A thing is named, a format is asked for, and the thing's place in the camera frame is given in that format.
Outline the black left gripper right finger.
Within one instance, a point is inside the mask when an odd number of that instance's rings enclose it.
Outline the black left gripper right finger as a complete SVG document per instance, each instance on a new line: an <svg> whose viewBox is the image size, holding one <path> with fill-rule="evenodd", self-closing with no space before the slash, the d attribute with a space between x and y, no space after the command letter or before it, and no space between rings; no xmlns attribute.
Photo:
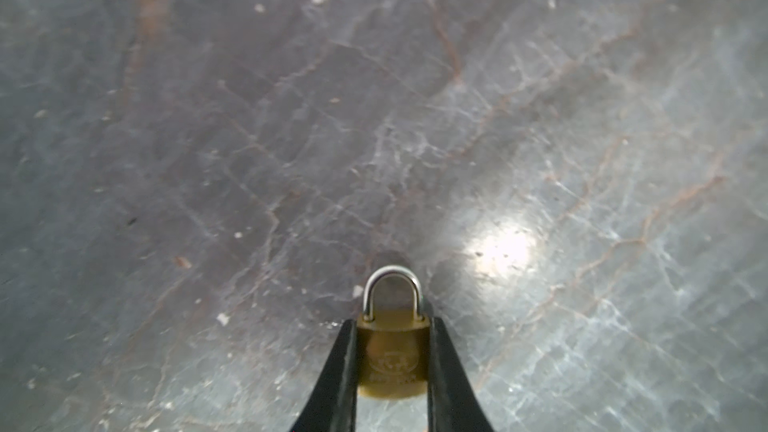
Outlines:
<svg viewBox="0 0 768 432"><path fill-rule="evenodd" d="M428 431L493 432L444 321L431 318L428 366Z"/></svg>

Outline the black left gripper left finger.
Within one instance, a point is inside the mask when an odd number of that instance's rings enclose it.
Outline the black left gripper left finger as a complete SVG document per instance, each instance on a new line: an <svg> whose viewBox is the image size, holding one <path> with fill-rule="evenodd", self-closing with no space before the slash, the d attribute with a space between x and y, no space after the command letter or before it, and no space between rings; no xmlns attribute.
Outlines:
<svg viewBox="0 0 768 432"><path fill-rule="evenodd" d="M354 432L358 396L358 330L354 319L342 323L318 380L293 432Z"/></svg>

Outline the brass padlock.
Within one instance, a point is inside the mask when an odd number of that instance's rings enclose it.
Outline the brass padlock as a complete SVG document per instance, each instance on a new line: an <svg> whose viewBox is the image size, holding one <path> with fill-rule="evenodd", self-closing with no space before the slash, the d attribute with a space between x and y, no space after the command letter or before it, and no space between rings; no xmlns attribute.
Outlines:
<svg viewBox="0 0 768 432"><path fill-rule="evenodd" d="M376 308L375 289L390 278L410 285L410 307ZM357 319L358 393L380 400L424 394L428 385L430 326L417 276L400 265L376 270L363 290L362 313Z"/></svg>

